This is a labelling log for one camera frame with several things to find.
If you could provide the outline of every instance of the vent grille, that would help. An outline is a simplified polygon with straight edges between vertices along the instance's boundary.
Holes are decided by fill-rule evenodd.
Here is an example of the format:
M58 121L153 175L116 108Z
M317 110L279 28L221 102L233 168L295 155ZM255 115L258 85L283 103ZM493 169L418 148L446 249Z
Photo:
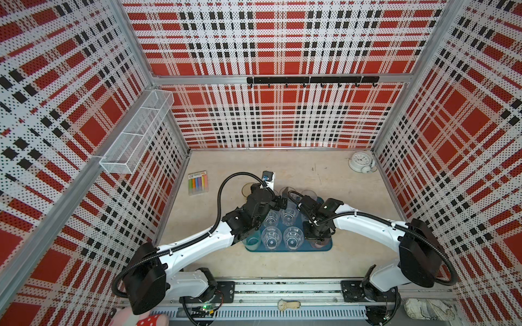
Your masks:
M151 315L165 314L170 320L186 320L181 307L161 307L151 311ZM222 307L214 319L217 320L334 320L334 319L367 319L364 306L339 307L301 307L279 311L277 307Z

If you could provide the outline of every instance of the black cable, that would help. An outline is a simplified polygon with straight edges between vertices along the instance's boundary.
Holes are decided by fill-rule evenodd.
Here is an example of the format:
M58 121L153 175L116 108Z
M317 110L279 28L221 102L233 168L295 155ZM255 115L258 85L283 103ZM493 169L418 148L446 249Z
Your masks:
M295 194L296 196L299 196L301 198L303 198L304 196L300 193L298 193L297 191L295 190L290 190L288 191L288 199L290 199L291 201L293 201L296 205L299 205L299 202L296 201L295 199L292 198L292 196L290 196L290 194Z
M395 307L393 308L393 310L391 311L391 315L390 317L388 318L388 320L386 320L383 325L386 325L388 324L388 322L390 320L392 320L392 318L395 316L395 314L397 313L397 311L399 310L399 307L400 307L400 303L402 301L402 298L400 297L400 294L399 294L399 289L397 287L395 287Z
M219 222L221 222L221 192L223 191L223 187L225 186L225 184L228 182L228 180L232 179L233 177L236 177L238 175L247 175L247 176L250 176L250 177L253 177L254 179L256 179L258 182L260 182L263 187L265 189L268 189L268 191L270 191L270 193L272 194L272 198L274 198L276 195L274 194L274 191L272 189L270 189L269 187L267 187L267 184L264 180L261 180L257 175L255 174L252 174L250 172L236 172L234 174L231 174L229 175L222 183L221 183L221 186L219 187L219 190L218 190L218 216L216 217L216 221L214 222L214 225L212 226L212 228L205 234L202 234L200 235L199 237L195 238L195 239L192 239L188 242L185 242L179 246L174 246L168 250L164 250L164 251L160 251L158 253L155 253L155 254L150 254L150 256L145 256L143 259L141 259L140 261L132 264L132 265L129 265L127 267L125 267L115 278L114 280L112 281L112 284L111 284L111 289L112 289L112 293L114 293L115 296L118 296L120 298L128 298L128 295L123 292L123 291L120 291L118 289L118 286L121 282L121 280L123 279L123 277L125 275L127 275L130 271L138 268L139 266L149 262L149 261L152 261L152 260L155 260L156 258L159 258L161 256L165 256L165 255L168 255L172 252L176 252L178 250L181 250L181 249L185 249L186 247L190 247L191 245L193 244L196 244L198 242L200 242L201 240L207 238L210 234L212 234L217 228L218 228L218 225L219 225Z
M221 303L219 304L219 307L217 307L216 309L214 309L214 313L215 313L216 311L218 311L219 308L221 308L221 306L223 305L223 302L224 302L224 300L225 300L225 295L223 294L223 292L221 292L221 291L219 291L219 290L216 290L216 292L221 293Z
M336 215L330 216L329 218L326 218L324 220L318 221L317 225L321 225L321 224L327 223L329 221L332 221L332 220L334 220L336 218L340 218L342 216L349 216L349 215L355 215L355 214L356 214L356 212L346 212L346 213L336 214ZM377 216L374 216L372 214L368 214L368 213L365 213L365 212L359 212L358 211L357 212L357 216L364 216L366 218L369 218L369 219L378 221L380 223L386 224L387 226L390 226L390 227L392 226L392 223L390 221L385 220L385 219L381 219L381 218L379 218ZM444 281L444 280L435 278L435 282L436 283L442 284L442 285L447 285L447 286L454 285L454 284L457 283L457 281L458 281L457 271L453 267L453 264L450 262L449 258L446 256L446 254L444 254L442 251L440 251L428 239L426 239L424 236L418 234L417 232L412 231L412 230L410 230L407 227L403 227L403 226L397 225L397 224L395 224L393 227L396 228L397 230L401 230L404 233L407 233L407 234L413 236L414 238L418 239L420 242L422 242L425 245L427 245L428 247L430 247L442 259L444 264L448 267L450 276L449 276L449 280L448 281Z
M187 303L185 302L185 297L181 297L181 305L183 306L183 311L187 315L187 318L191 321L194 326L199 326L199 323L192 318L192 314L188 312ZM212 320L210 323L206 324L207 326L212 324L214 321Z
M384 322L380 322L379 324L374 324L369 319L367 319L366 321L368 322L368 324L370 324L372 326L384 326L384 325L388 324L393 319L393 317L395 316L395 314L399 310L400 304L402 302L402 298L400 297L400 294L399 294L399 289L397 287L394 287L394 289L395 289L395 307L391 311L391 314L388 316L388 301L386 301L386 307L384 307L384 309L383 309L384 310L384 317L385 317L386 320Z

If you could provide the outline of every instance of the stuffed toy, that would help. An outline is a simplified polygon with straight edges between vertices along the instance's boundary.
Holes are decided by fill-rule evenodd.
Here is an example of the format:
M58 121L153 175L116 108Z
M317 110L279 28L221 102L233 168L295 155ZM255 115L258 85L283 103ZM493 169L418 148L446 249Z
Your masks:
M130 307L124 309L114 308L111 312L113 317L109 326L168 326L169 316L149 316L150 311L135 315Z

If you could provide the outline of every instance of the clock face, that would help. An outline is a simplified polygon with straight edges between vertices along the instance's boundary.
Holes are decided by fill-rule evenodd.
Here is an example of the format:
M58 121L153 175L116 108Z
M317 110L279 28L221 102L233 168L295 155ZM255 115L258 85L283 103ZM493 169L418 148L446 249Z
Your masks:
M369 165L370 164L370 157L366 154L357 153L354 156L352 156L352 160L354 160L357 164L360 165Z

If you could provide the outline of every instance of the beige floor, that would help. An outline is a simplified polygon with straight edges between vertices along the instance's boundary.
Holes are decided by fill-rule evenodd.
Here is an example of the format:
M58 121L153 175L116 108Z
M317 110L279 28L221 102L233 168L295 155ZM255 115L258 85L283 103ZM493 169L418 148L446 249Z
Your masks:
M221 182L239 171L261 176L264 170L276 174L275 189L291 186L297 191L314 190L324 199L336 198L382 218L399 220L379 172L352 171L348 151L195 151L177 194L160 244L183 239L214 224L216 197ZM187 175L206 170L208 193L189 196ZM241 206L241 188L252 182L247 176L231 179L222 193L222 215ZM185 268L208 267L214 276L226 277L358 277L373 264L393 258L395 253L380 243L350 231L338 230L334 246L327 252L247 251L241 243L215 251Z

